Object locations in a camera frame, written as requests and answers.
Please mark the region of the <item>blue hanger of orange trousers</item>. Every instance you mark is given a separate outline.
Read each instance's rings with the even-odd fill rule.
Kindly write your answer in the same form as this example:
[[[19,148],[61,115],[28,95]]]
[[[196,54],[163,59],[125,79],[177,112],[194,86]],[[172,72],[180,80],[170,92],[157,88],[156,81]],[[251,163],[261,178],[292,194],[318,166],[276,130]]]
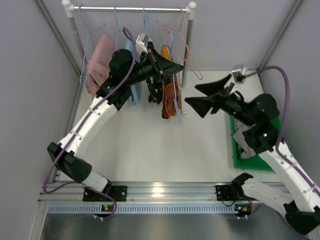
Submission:
[[[165,37],[163,38],[163,46],[161,47],[161,55],[165,57],[167,60],[173,60],[173,44],[174,44],[174,36],[173,31],[170,30],[168,32],[171,37],[171,45],[168,46]],[[176,74],[171,76],[170,82],[166,83],[162,82],[162,110],[161,116],[163,119],[168,120],[171,116],[177,116],[178,123],[181,122],[181,104],[180,100],[180,92],[177,90],[177,82],[178,79]]]

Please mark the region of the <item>orange camouflage trousers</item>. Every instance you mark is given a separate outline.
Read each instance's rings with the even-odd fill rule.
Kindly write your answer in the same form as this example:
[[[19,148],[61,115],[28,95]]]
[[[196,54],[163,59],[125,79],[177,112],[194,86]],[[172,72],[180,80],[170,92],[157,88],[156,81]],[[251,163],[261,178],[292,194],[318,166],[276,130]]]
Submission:
[[[181,109],[181,92],[177,75],[162,81],[162,110],[161,117],[169,119],[176,116]]]

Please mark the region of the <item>pink wire hanger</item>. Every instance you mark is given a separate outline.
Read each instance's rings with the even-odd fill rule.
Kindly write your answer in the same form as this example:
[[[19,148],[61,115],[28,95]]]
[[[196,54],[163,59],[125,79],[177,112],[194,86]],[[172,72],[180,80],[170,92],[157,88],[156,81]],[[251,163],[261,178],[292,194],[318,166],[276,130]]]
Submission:
[[[179,40],[183,43],[184,51],[182,53],[173,40],[169,41],[172,44],[173,51],[176,52],[183,60],[184,70],[182,73],[181,85],[186,81],[187,71],[191,71],[198,80],[201,81],[203,79],[203,74],[191,51],[191,37],[196,8],[197,4],[194,1],[189,2],[185,9],[181,6],[175,8],[174,10],[177,10],[180,15],[180,20],[176,27],[160,19],[156,21],[158,29],[164,35],[166,40],[169,40],[169,32],[171,32],[173,35],[177,34]]]

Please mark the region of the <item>grey trousers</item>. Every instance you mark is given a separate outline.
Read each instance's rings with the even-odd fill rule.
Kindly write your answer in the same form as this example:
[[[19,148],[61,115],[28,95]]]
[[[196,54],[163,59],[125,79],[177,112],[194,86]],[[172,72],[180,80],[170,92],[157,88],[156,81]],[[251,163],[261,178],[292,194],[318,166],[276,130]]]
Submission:
[[[233,134],[233,139],[238,144],[237,150],[240,157],[244,160],[252,158],[257,154],[255,151],[249,147],[245,141],[243,133],[249,129],[249,127],[237,119],[234,120],[235,133]]]

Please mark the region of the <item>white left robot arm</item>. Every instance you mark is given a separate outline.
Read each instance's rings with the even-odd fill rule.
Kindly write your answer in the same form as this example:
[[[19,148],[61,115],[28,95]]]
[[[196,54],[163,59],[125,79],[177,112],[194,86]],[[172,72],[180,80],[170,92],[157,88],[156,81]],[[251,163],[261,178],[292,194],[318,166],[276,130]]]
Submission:
[[[53,165],[59,171],[103,196],[110,193],[111,181],[83,159],[92,140],[130,98],[132,85],[149,78],[155,81],[169,79],[184,68],[161,56],[153,47],[142,53],[140,62],[136,62],[136,55],[136,51],[127,49],[112,54],[109,77],[100,86],[88,110],[59,143],[52,142],[47,147]]]

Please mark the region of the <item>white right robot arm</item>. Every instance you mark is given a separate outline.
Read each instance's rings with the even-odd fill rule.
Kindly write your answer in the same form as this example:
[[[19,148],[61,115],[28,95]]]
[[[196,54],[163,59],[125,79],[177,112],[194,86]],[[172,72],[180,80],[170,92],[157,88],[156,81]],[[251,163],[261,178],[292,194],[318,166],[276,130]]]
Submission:
[[[262,93],[246,102],[227,84],[229,74],[221,80],[197,84],[203,96],[187,97],[201,117],[224,111],[248,129],[242,132],[245,143],[278,175],[288,192],[282,192],[251,174],[242,173],[231,181],[226,192],[232,201],[253,198],[276,210],[299,234],[305,236],[320,226],[320,189],[293,157],[272,120],[279,114],[276,100]]]

